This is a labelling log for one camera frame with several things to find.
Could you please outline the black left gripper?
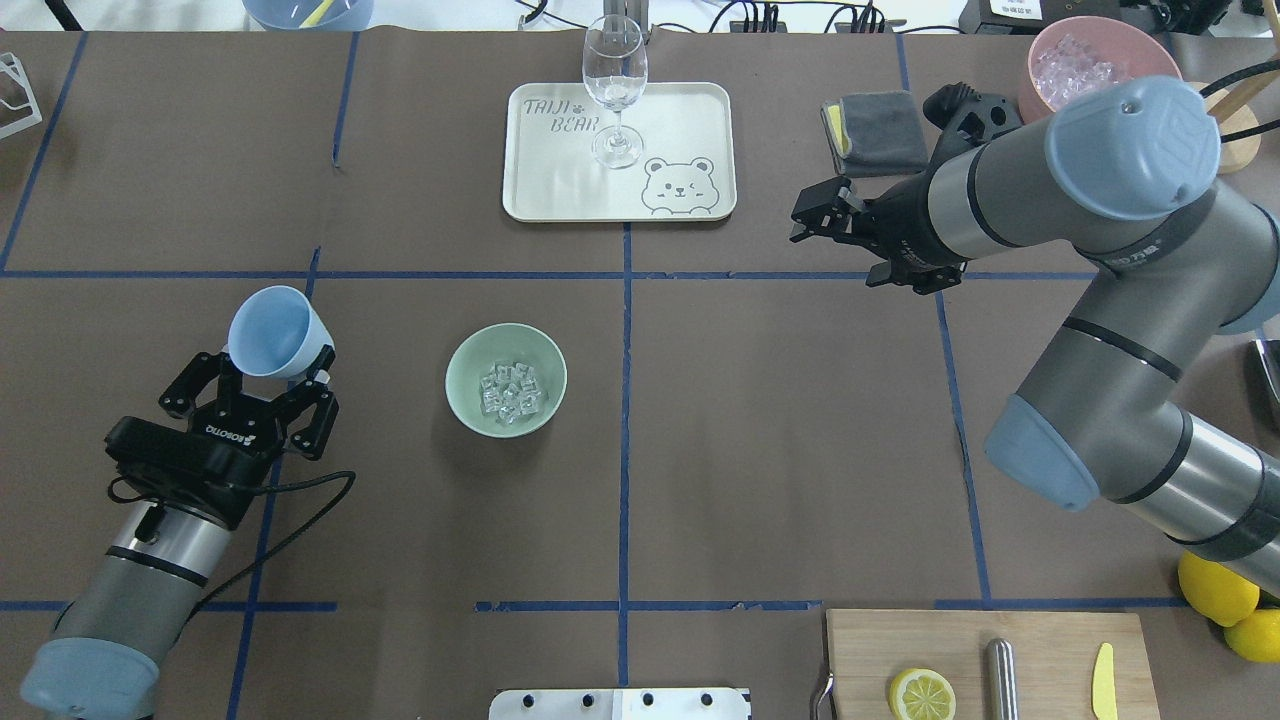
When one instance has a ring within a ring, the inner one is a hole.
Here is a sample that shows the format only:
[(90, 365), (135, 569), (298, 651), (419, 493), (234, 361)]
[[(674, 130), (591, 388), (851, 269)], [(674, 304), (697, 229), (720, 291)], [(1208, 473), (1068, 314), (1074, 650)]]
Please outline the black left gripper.
[[(337, 352), (324, 345), (301, 379), (282, 395), (243, 388), (243, 373), (228, 352), (196, 354), (157, 398), (172, 418), (195, 421), (195, 433), (232, 445), (255, 457), (300, 454), (319, 460), (337, 421), (339, 404), (328, 370)], [(211, 382), (215, 397), (196, 405)]]

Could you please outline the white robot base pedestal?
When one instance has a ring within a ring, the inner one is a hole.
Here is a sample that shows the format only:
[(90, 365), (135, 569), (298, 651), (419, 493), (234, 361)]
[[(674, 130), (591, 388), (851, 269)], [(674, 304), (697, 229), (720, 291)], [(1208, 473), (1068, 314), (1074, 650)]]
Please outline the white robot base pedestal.
[(489, 719), (751, 719), (746, 689), (659, 687), (511, 689), (490, 702)]

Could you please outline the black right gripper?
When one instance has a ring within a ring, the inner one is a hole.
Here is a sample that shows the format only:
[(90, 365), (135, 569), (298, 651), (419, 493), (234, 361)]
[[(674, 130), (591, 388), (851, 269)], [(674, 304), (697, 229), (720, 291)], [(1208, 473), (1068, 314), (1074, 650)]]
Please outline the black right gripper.
[(882, 259), (868, 272), (872, 288), (895, 284), (929, 295), (960, 284), (966, 259), (945, 247), (933, 227), (928, 213), (932, 179), (914, 176), (868, 202), (847, 177), (809, 186), (794, 205), (788, 241), (819, 236), (869, 249)]

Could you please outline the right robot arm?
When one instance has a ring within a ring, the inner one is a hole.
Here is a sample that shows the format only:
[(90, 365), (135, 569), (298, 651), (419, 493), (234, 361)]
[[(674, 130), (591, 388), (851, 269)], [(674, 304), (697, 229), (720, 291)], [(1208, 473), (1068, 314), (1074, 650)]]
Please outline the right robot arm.
[(956, 286), (980, 258), (1061, 240), (1096, 275), (986, 439), (1006, 477), (1069, 511), (1124, 506), (1277, 593), (1277, 460), (1171, 398), (1216, 334), (1277, 315), (1277, 218), (1219, 179), (1197, 88), (1147, 76), (1024, 123), (965, 83), (924, 105), (928, 167), (878, 199), (804, 188), (792, 241), (873, 252), (872, 287)]

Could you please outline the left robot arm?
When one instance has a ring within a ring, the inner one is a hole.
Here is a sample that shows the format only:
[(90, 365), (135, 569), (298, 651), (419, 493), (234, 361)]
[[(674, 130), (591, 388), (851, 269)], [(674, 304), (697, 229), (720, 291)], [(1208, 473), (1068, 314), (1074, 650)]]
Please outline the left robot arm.
[(209, 584), (256, 498), (273, 495), (276, 461), (323, 456), (339, 405), (323, 342), (287, 366), (275, 398), (247, 395), (247, 357), (196, 354), (159, 398), (183, 428), (122, 418), (105, 436), (131, 514), (88, 587), (58, 616), (20, 683), (49, 719), (151, 719), (160, 666), (193, 615), (221, 593)]

